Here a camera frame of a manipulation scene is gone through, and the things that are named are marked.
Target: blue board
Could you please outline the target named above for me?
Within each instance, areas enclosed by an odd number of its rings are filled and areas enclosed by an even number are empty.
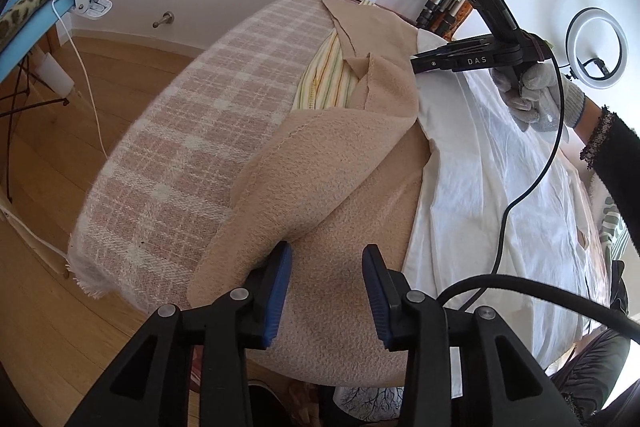
[[[7,11],[18,0],[9,0],[2,10]],[[52,0],[40,7],[27,23],[20,29],[6,48],[0,52],[0,82],[2,82],[13,68],[22,60],[24,55],[34,47],[36,42],[51,28],[58,20],[51,7]],[[60,16],[68,12],[74,6],[74,0],[57,0],[56,10]]]

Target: white cable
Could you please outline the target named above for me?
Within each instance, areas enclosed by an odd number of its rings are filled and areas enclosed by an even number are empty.
[[[13,218],[15,221],[17,221],[18,223],[20,223],[22,225],[22,227],[29,232],[29,234],[31,235],[31,237],[33,237],[36,241],[39,241],[40,243],[42,243],[45,247],[50,248],[51,250],[53,250],[55,253],[57,253],[58,255],[61,255],[64,259],[66,259],[66,253],[64,253],[62,250],[60,250],[60,248],[56,248],[54,247],[51,243],[47,243],[47,241],[45,241],[44,239],[39,238],[37,235],[35,235],[35,233],[31,232],[31,229],[29,227],[27,227],[27,225],[25,225],[22,220],[16,216],[14,213],[12,213],[8,208],[5,208],[4,205],[2,203],[0,203],[0,210],[2,210],[2,213],[5,216],[11,217]]]
[[[62,27],[65,29],[66,36],[69,37],[69,42],[71,42],[71,46],[76,52],[76,55],[78,56],[78,60],[80,61],[80,65],[82,66],[82,71],[84,72],[84,78],[86,79],[86,87],[89,89],[89,98],[91,99],[91,105],[94,108],[95,124],[98,126],[98,139],[100,140],[100,148],[102,149],[102,153],[104,154],[104,157],[109,159],[109,155],[107,154],[107,151],[104,149],[104,143],[102,143],[102,133],[100,132],[100,120],[98,119],[98,111],[95,108],[94,94],[91,91],[91,83],[89,82],[89,75],[86,72],[86,68],[84,66],[84,62],[82,61],[82,58],[80,57],[78,48],[76,48],[76,44],[74,40],[71,38],[71,34],[69,33],[69,30],[66,29],[65,22],[62,20],[62,17],[58,13],[58,10],[56,10],[56,1],[57,0],[53,0],[51,3],[51,7],[53,8],[53,13],[56,14],[56,17],[62,24]]]

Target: black clamp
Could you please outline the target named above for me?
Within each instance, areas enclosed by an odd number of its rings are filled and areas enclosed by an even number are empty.
[[[380,250],[362,254],[362,275],[378,338],[408,351],[399,427],[579,427],[559,391],[516,334],[488,306],[442,308],[385,266]],[[449,347],[460,348],[463,396],[452,407]]]
[[[160,306],[105,369],[66,427],[186,427],[193,346],[203,345],[200,424],[252,425],[245,349],[278,333],[291,272],[281,241],[242,287],[213,304]]]

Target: black sleeve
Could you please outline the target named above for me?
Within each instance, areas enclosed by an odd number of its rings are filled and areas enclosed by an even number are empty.
[[[640,246],[640,138],[607,107],[580,154],[605,184],[629,229],[631,241]]]

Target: pink plaid blanket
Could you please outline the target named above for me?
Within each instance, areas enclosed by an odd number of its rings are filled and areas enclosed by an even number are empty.
[[[277,0],[196,58],[130,127],[68,248],[79,285],[152,312],[188,308],[191,275],[230,213],[244,164],[289,113],[333,28],[320,0]]]

